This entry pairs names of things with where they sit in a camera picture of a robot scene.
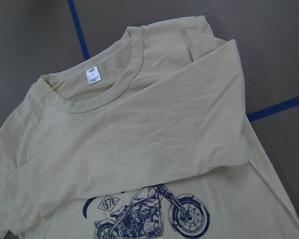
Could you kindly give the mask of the beige long-sleeve printed shirt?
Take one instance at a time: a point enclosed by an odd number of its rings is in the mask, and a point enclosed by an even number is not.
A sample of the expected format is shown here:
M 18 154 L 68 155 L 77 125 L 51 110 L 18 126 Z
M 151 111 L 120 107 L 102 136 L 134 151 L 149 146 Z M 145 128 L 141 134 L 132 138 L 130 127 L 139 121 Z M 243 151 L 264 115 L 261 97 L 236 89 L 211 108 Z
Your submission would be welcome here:
M 42 75 L 0 128 L 0 239 L 299 239 L 204 16 L 129 26 Z

